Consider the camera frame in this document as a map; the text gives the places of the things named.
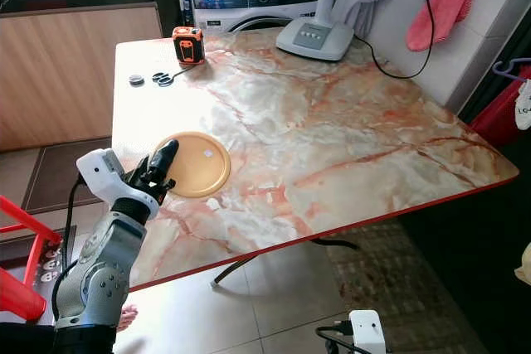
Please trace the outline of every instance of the person's foot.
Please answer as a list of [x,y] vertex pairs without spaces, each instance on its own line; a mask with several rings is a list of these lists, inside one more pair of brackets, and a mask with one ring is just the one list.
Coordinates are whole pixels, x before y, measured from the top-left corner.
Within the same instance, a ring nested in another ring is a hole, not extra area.
[[116,331],[121,332],[125,328],[127,328],[134,321],[138,313],[139,310],[137,310],[134,304],[128,304],[127,306],[123,306],[122,313],[119,316],[119,322]]

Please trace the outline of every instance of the countertop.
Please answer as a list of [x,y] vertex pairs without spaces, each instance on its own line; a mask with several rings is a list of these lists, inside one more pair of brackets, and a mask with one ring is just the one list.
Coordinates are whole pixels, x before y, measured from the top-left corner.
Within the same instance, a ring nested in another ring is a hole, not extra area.
[[[207,63],[165,88],[150,78],[180,70],[170,39],[117,45],[112,146],[126,170],[182,131],[211,134],[231,155],[219,192],[168,194],[146,225],[133,290],[518,175],[417,85],[379,72],[359,42],[339,63],[311,61],[276,49],[278,32],[207,37]],[[131,87],[132,74],[146,84]]]

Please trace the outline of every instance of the red chair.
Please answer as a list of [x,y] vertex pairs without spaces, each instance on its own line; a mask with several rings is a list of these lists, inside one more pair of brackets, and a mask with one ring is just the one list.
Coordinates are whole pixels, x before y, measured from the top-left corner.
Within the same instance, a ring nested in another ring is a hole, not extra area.
[[46,240],[58,244],[61,242],[61,236],[4,196],[0,196],[0,210],[18,221],[16,225],[0,228],[0,233],[23,230],[25,228],[36,233],[26,264],[24,282],[20,282],[5,269],[0,268],[0,311],[10,311],[26,320],[38,319],[46,309],[46,300],[33,291],[32,285],[35,280],[42,246]]

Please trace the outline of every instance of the electric fan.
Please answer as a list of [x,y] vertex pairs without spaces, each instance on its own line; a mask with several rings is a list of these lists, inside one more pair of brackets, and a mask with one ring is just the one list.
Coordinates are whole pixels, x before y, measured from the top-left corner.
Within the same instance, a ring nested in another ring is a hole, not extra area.
[[334,0],[317,0],[315,17],[296,18],[276,38],[276,46],[299,56],[338,61],[350,45],[354,31],[330,21]]

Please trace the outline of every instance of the wooden panel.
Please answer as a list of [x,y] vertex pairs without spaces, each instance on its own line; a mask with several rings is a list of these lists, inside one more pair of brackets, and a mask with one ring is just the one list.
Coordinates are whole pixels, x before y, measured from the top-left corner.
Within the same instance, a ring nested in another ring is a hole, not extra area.
[[159,37],[154,5],[0,18],[0,150],[110,135],[114,48]]

